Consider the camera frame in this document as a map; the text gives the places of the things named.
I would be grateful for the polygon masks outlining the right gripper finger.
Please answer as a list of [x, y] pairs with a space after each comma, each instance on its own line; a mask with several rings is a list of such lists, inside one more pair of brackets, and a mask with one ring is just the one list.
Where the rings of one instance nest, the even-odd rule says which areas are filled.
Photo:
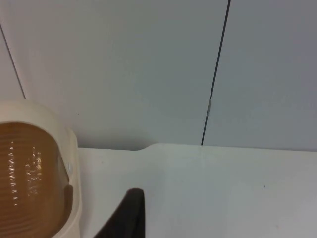
[[127, 190], [124, 198], [95, 235], [96, 238], [144, 238], [145, 195], [140, 188]]

